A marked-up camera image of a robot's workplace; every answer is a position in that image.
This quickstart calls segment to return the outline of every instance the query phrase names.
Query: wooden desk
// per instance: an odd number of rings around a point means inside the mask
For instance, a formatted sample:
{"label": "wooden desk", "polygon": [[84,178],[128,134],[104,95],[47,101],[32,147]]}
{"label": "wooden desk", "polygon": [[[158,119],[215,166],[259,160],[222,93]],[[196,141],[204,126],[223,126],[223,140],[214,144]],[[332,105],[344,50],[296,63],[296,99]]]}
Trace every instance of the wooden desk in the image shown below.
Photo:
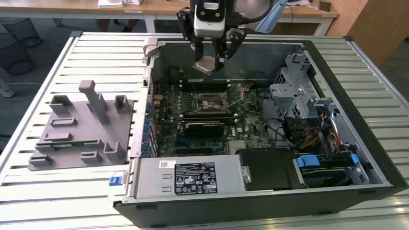
{"label": "wooden desk", "polygon": [[[155,20],[176,20],[176,12],[190,6],[182,0],[144,0],[142,5],[123,8],[98,8],[98,0],[0,0],[0,17],[144,19],[148,33],[155,33]],[[325,35],[336,11],[325,12],[308,7],[285,9],[282,23],[317,23],[315,35]]]}

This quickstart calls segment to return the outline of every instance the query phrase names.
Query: blue latch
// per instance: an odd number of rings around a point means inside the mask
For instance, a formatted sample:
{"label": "blue latch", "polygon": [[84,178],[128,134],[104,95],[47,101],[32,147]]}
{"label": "blue latch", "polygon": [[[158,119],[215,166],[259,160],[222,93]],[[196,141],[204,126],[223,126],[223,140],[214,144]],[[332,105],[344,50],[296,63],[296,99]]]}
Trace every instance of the blue latch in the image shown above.
{"label": "blue latch", "polygon": [[351,158],[352,158],[352,161],[353,161],[355,164],[360,163],[360,158],[359,158],[359,156],[355,153],[351,154]]}
{"label": "blue latch", "polygon": [[319,157],[316,155],[303,155],[297,158],[299,167],[320,166]]}
{"label": "blue latch", "polygon": [[122,176],[114,176],[110,178],[110,186],[119,186],[123,185],[123,177]]}

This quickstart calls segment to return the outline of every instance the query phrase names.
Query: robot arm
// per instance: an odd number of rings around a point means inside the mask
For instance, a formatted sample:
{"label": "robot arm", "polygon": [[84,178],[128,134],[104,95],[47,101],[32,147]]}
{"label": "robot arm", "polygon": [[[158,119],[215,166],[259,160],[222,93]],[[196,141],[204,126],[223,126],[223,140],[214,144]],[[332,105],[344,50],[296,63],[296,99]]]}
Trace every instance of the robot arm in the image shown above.
{"label": "robot arm", "polygon": [[[235,0],[191,0],[191,8],[182,9],[176,15],[184,39],[191,42],[195,50],[194,67],[208,75],[220,71],[224,60],[232,58],[247,37],[247,32],[242,30],[244,25],[263,20],[272,13],[280,15],[284,7],[278,8],[278,5],[285,4],[287,0],[280,0],[274,8],[271,3],[268,11],[250,19],[244,14],[234,12]],[[216,57],[204,56],[204,38],[212,40]]]}

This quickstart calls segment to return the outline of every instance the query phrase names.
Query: sticker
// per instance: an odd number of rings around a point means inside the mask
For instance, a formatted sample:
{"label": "sticker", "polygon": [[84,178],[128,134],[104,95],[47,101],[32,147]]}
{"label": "sticker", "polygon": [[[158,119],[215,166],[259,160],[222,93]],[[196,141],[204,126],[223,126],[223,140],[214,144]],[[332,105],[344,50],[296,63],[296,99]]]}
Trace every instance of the sticker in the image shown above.
{"label": "sticker", "polygon": [[175,168],[176,161],[159,161],[159,168],[160,169],[171,169]]}
{"label": "sticker", "polygon": [[126,11],[126,13],[142,13],[142,11]]}
{"label": "sticker", "polygon": [[337,16],[336,15],[331,15],[331,14],[324,14],[321,15],[323,18],[336,18]]}
{"label": "sticker", "polygon": [[175,165],[175,193],[179,196],[218,193],[214,162]]}

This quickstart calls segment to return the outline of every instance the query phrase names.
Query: white label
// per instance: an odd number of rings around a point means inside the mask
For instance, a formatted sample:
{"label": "white label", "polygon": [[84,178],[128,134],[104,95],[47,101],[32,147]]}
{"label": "white label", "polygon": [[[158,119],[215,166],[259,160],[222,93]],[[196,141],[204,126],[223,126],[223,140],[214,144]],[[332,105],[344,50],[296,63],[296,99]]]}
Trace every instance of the white label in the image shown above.
{"label": "white label", "polygon": [[142,11],[126,11],[126,13],[142,13]]}
{"label": "white label", "polygon": [[219,3],[206,2],[204,3],[204,8],[207,10],[218,10],[219,9]]}
{"label": "white label", "polygon": [[171,169],[175,168],[176,161],[160,161],[159,162],[159,168],[160,169]]}

